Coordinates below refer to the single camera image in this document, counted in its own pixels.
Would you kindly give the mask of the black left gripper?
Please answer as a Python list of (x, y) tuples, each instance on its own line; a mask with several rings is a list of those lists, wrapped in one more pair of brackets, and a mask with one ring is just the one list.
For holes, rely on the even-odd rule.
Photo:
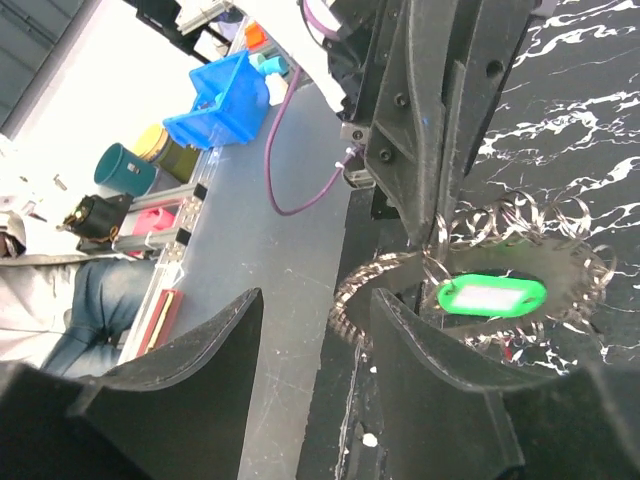
[(337, 113), (341, 137), (358, 150), (357, 165), (345, 178), (359, 185), (356, 172), (367, 170), (397, 209), (411, 242), (423, 245), (436, 208), (446, 220), (453, 216), (533, 3), (324, 4), (339, 26), (324, 34), (320, 47), (327, 53), (329, 74), (344, 92)]

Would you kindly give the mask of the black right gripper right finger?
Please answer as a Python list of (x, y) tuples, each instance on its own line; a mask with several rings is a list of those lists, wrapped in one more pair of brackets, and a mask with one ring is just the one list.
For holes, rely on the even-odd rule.
[(635, 479), (639, 372), (591, 364), (547, 377), (422, 322), (388, 291), (371, 334), (395, 479)]

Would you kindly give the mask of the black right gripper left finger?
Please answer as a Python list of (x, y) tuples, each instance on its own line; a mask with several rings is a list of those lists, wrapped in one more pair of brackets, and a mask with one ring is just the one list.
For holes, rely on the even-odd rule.
[(234, 479), (261, 340), (260, 289), (100, 377), (1, 366), (5, 479)]

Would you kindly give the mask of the key with green tag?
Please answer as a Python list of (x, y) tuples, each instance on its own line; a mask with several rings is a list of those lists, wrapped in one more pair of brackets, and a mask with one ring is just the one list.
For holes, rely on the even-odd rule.
[(547, 289), (537, 280), (466, 273), (445, 282), (436, 299), (448, 314), (516, 318), (540, 308)]

